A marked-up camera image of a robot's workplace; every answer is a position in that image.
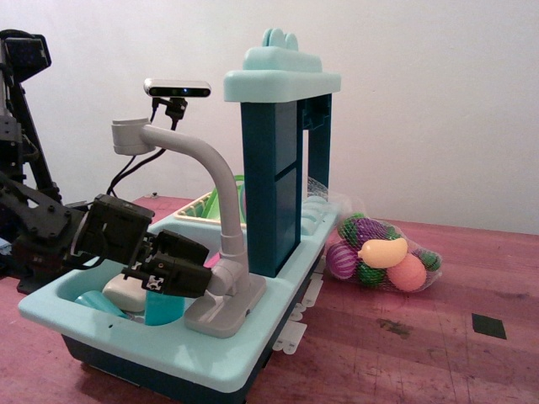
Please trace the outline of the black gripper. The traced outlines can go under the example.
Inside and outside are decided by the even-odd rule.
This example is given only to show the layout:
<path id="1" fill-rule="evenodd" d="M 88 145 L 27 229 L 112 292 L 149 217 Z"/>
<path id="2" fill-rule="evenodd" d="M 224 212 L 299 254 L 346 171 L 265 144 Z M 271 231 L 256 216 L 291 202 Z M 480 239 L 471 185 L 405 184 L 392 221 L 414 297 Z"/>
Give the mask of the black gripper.
<path id="1" fill-rule="evenodd" d="M 87 253 L 131 266 L 152 223 L 154 212 L 116 197 L 98 195 L 83 218 L 75 253 Z M 162 230 L 152 238 L 149 257 L 124 277 L 139 279 L 141 287 L 161 295 L 198 298 L 204 295 L 212 272 L 203 264 L 204 245 L 176 232 Z"/>

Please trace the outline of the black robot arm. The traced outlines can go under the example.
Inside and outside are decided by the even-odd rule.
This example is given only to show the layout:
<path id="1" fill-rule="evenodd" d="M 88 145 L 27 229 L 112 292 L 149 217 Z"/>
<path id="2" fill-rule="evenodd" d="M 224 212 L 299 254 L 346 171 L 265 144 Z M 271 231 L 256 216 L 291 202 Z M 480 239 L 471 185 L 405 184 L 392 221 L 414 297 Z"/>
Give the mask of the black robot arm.
<path id="1" fill-rule="evenodd" d="M 144 290 L 202 296 L 211 280 L 208 249 L 171 231 L 149 233 L 152 210 L 111 192 L 64 205 L 51 179 L 22 83 L 51 65 L 43 35 L 1 33 L 1 237 L 23 270 L 29 294 L 73 269 L 109 260 Z"/>

